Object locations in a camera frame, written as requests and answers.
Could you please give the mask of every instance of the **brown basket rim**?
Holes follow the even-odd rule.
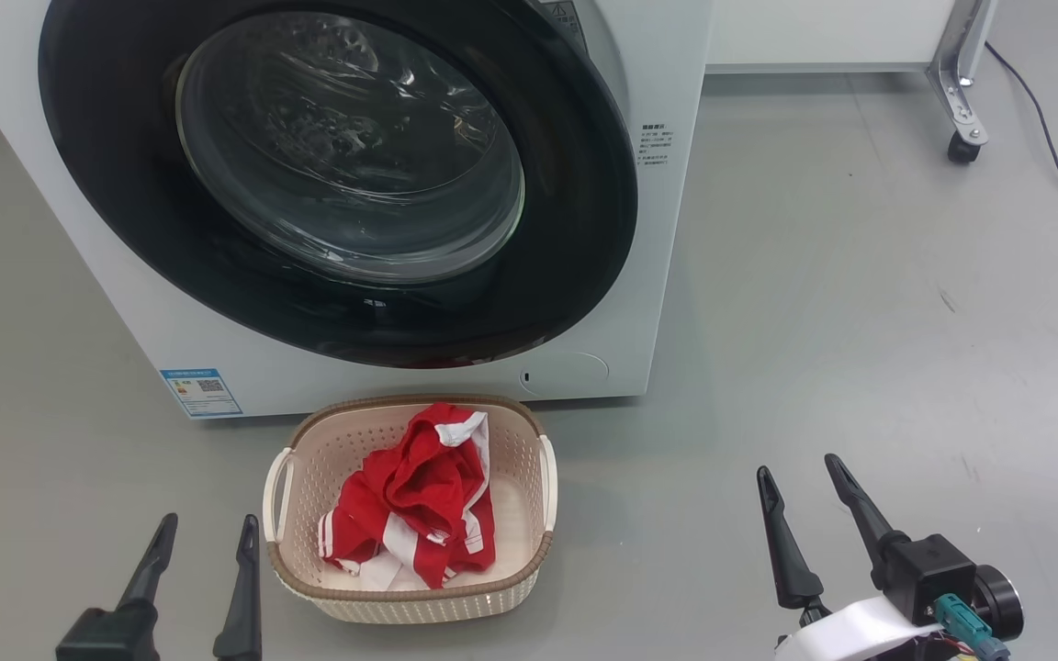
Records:
[[[296,448],[296,444],[299,440],[302,440],[306,433],[314,426],[314,424],[318,423],[321,420],[331,417],[331,415],[347,414],[347,411],[350,410],[361,410],[366,408],[432,405],[432,403],[436,403],[437,401],[461,403],[461,405],[471,404],[499,406],[511,409],[514,414],[521,415],[522,418],[525,418],[526,422],[532,424],[533,432],[536,432],[537,436],[543,436],[546,433],[542,429],[541,423],[537,422],[537,419],[533,417],[532,410],[529,410],[529,407],[524,405],[524,403],[508,398],[497,397],[496,394],[391,394],[391,397],[350,400],[335,403],[335,405],[327,406],[317,410],[315,414],[306,418],[304,422],[298,424],[296,430],[293,432],[293,439],[291,439],[289,447]],[[291,570],[285,565],[285,561],[280,555],[280,544],[268,543],[268,559],[272,561],[272,568],[275,569],[277,576],[280,576],[280,581],[282,581],[286,586],[289,586],[289,588],[296,591],[299,595],[308,599],[323,600],[323,602],[438,602],[438,600],[444,599],[459,599],[495,593],[495,591],[503,591],[519,585],[519,583],[525,582],[526,579],[529,579],[529,576],[532,576],[533,573],[537,572],[537,569],[541,568],[542,562],[546,561],[546,555],[549,553],[549,547],[552,544],[553,531],[546,531],[546,534],[542,536],[541,545],[537,545],[537,552],[533,554],[532,558],[529,559],[525,567],[521,568],[519,572],[512,574],[512,576],[500,579],[500,581],[476,583],[476,585],[473,586],[459,586],[437,590],[425,589],[387,591],[317,588],[308,585],[306,582],[299,581],[299,579],[296,577],[296,574],[291,573]]]

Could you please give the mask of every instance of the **caster wheel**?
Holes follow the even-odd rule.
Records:
[[[956,164],[972,164],[978,160],[978,151],[982,145],[971,145],[962,139],[962,135],[954,133],[950,139],[950,147],[945,151],[950,162]]]

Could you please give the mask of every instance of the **warning label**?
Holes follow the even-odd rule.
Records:
[[[570,0],[563,0],[562,3],[542,4],[546,6],[549,16],[553,17],[559,25],[562,25],[562,30],[574,37],[579,45],[582,45],[583,51],[588,52],[587,35],[582,32],[582,22],[579,20],[579,12],[576,11],[574,3],[571,3]]]
[[[668,164],[675,135],[676,131],[668,130],[667,124],[643,125],[639,131],[639,147],[635,150],[635,164],[641,167]]]

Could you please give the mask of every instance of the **teal connector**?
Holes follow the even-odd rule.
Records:
[[[956,594],[942,594],[933,602],[936,623],[950,636],[970,645],[981,661],[1000,661],[1011,657],[1011,650],[995,637],[990,624],[983,623],[973,608],[966,606]]]

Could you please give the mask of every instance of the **laundry basket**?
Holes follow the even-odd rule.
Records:
[[[444,589],[362,589],[358,576],[321,561],[318,519],[365,456],[398,444],[407,421],[437,401],[488,414],[496,562],[486,572],[458,574]],[[318,410],[272,462],[263,485],[272,568],[293,593],[348,623],[453,623],[516,608],[549,553],[555,514],[558,465],[541,424],[515,401],[479,394],[404,394]]]

